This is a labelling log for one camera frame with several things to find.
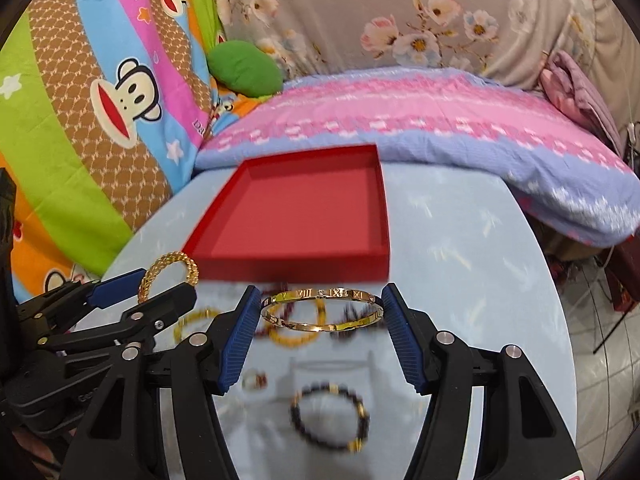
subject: green pillow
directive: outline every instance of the green pillow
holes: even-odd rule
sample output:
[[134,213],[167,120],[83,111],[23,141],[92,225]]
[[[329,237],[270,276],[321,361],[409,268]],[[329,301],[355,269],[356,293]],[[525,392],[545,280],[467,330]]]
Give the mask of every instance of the green pillow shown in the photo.
[[275,61],[246,41],[225,41],[207,54],[209,73],[232,92],[247,97],[282,90],[282,73]]

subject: star print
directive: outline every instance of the star print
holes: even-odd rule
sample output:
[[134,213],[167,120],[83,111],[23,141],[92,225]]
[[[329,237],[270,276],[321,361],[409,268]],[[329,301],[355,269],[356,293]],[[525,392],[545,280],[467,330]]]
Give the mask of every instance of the star print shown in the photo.
[[149,9],[146,7],[140,7],[138,9],[138,21],[145,22],[147,25],[151,23],[151,14],[149,14]]
[[180,147],[180,141],[178,139],[175,139],[174,142],[168,142],[166,144],[166,158],[168,158],[169,160],[172,160],[176,164],[178,164],[183,155],[184,152]]
[[17,92],[22,85],[20,84],[20,76],[22,74],[8,75],[2,81],[0,86],[0,94],[7,100],[14,92]]

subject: brown stripe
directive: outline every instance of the brown stripe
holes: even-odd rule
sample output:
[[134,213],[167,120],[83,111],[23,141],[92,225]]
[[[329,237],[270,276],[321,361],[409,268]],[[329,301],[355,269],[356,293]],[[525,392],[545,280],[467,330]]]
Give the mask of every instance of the brown stripe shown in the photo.
[[160,35],[162,46],[164,46],[164,51],[169,56],[172,65],[175,66],[175,69],[190,86],[200,110],[208,114],[211,106],[209,86],[205,85],[191,70],[191,46],[187,36],[180,28],[180,25],[162,10],[160,0],[151,0],[151,15]]
[[144,143],[126,150],[103,132],[89,94],[104,78],[84,34],[76,0],[33,0],[33,49],[58,120],[78,157],[125,222],[137,230],[171,196]]

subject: purple cloth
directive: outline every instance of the purple cloth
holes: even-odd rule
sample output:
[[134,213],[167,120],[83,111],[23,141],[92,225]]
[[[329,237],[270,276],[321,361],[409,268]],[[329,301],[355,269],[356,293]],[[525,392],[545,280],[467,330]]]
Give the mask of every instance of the purple cloth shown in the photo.
[[[548,60],[546,68],[555,76],[555,81],[541,76],[540,82],[554,106],[581,126],[589,126],[591,133],[622,158],[625,151],[624,142],[618,134],[609,108],[573,58],[560,50]],[[573,102],[577,111],[581,113],[582,120],[576,118],[573,113],[568,113],[573,109]]]

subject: twisted gold ring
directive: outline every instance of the twisted gold ring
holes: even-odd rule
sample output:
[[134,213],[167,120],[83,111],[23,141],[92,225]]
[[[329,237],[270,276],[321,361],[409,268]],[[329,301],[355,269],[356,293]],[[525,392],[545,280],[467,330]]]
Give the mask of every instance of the twisted gold ring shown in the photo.
[[154,282],[158,274],[166,269],[171,264],[176,262],[183,262],[187,266],[187,279],[185,280],[189,285],[196,286],[198,284],[198,266],[190,257],[184,254],[182,251],[175,251],[173,253],[167,253],[160,256],[154,264],[149,267],[149,270],[145,273],[142,281],[140,282],[140,288],[138,289],[138,303],[144,303],[149,299],[149,289]]

